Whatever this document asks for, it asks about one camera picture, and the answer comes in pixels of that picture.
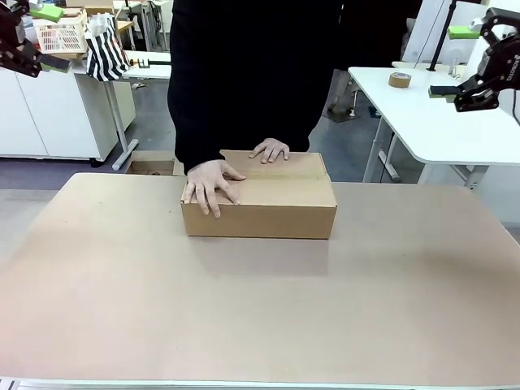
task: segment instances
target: left hand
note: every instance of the left hand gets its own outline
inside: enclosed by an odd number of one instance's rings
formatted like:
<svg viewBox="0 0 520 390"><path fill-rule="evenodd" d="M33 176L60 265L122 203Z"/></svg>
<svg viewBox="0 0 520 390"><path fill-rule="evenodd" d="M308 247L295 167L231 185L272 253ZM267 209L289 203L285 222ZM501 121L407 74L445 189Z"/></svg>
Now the left hand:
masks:
<svg viewBox="0 0 520 390"><path fill-rule="evenodd" d="M289 160L289 147L275 138L266 138L260 145L254 148L249 158L255 158L261 152L263 152L262 164L275 162L280 153L284 154L285 161Z"/></svg>

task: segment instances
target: hand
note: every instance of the hand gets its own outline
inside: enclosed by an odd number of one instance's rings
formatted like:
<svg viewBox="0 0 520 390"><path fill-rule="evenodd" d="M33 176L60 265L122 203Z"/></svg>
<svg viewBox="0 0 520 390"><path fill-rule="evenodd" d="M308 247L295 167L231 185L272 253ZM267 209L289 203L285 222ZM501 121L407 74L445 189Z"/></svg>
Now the hand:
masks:
<svg viewBox="0 0 520 390"><path fill-rule="evenodd" d="M263 143L254 148L253 153L249 158L255 158L261 152L263 152L261 160L262 164L275 162L280 152L284 154L285 161L289 160L289 147L275 138L266 138Z"/></svg>
<svg viewBox="0 0 520 390"><path fill-rule="evenodd" d="M184 193L183 202L190 202L193 193L195 193L197 202L204 215L210 213L209 205L214 216L219 218L220 209L215 196L215 189L222 189L231 202L239 205L238 196L233 191L231 185L224 179L223 174L234 180L245 179L245 176L238 173L225 160L203 162L190 169L188 171L188 186Z"/></svg>

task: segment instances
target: open cardboard box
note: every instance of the open cardboard box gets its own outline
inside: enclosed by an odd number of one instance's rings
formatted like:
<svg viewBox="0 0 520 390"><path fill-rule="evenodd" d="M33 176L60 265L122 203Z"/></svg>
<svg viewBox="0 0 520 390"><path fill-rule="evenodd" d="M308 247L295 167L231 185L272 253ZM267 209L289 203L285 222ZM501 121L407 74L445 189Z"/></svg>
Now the open cardboard box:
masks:
<svg viewBox="0 0 520 390"><path fill-rule="evenodd" d="M171 176L175 166L175 155L168 151L138 150L132 152L128 175Z"/></svg>

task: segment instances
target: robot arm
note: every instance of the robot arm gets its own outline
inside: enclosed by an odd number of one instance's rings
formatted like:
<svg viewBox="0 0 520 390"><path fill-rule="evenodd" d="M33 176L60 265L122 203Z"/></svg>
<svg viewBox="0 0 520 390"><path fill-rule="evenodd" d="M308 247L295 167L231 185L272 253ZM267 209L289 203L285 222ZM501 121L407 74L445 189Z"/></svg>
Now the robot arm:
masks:
<svg viewBox="0 0 520 390"><path fill-rule="evenodd" d="M511 26L515 33L500 40L492 28ZM489 44L477 73L457 87L431 87L441 95L456 95L459 112L492 110L498 107L498 94L504 89L520 89L520 14L490 8L482 19L480 35Z"/></svg>
<svg viewBox="0 0 520 390"><path fill-rule="evenodd" d="M68 61L42 54L25 38L22 16L41 7L41 0L19 0L12 7L0 2L0 67L31 77L38 77L42 64L68 67Z"/></svg>

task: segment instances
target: black and white striped bag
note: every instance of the black and white striped bag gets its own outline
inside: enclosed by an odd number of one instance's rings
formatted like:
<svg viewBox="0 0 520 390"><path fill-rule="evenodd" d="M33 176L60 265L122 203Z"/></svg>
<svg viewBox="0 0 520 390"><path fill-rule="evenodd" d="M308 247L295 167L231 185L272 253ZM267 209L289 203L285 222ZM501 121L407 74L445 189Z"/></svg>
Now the black and white striped bag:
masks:
<svg viewBox="0 0 520 390"><path fill-rule="evenodd" d="M106 18L105 32L96 37L89 31L85 34L89 45L87 75L98 81L118 80L130 68L127 55L115 37L114 16Z"/></svg>

